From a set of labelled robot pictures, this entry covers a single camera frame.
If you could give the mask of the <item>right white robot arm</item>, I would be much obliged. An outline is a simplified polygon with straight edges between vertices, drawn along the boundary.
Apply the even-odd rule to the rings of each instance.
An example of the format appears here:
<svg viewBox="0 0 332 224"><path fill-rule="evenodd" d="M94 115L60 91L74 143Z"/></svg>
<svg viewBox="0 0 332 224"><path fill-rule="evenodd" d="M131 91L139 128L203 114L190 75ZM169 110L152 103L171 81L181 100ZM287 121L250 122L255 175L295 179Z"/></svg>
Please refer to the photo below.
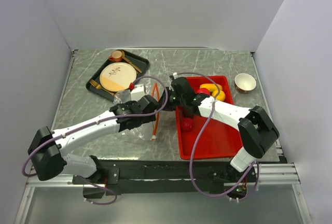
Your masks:
<svg viewBox="0 0 332 224"><path fill-rule="evenodd" d="M177 107L182 107L189 114L206 117L197 140L212 119L239 132L243 146L227 168L227 176L231 181L240 181L245 176L245 169L262 158L280 137L279 131L262 107L239 107L218 100L222 88L211 77L205 79L214 86L214 91L217 92L215 95L195 93L190 84L191 78L185 78L182 73L174 73L171 79L171 85L164 90L158 101L163 105L161 110L174 111Z"/></svg>

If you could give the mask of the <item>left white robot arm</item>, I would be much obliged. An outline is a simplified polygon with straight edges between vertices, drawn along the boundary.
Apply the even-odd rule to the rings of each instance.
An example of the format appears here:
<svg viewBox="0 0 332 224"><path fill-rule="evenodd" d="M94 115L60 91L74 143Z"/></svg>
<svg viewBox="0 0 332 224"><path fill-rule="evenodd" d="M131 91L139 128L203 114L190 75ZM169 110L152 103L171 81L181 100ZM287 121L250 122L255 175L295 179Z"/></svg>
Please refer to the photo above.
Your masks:
<svg viewBox="0 0 332 224"><path fill-rule="evenodd" d="M114 105L99 116L68 128L54 131L40 128L27 151L35 175L46 181L60 174L72 174L98 183L103 177L98 159L74 155L72 151L99 137L152 122L159 108L160 104L151 95L145 95L138 101Z"/></svg>

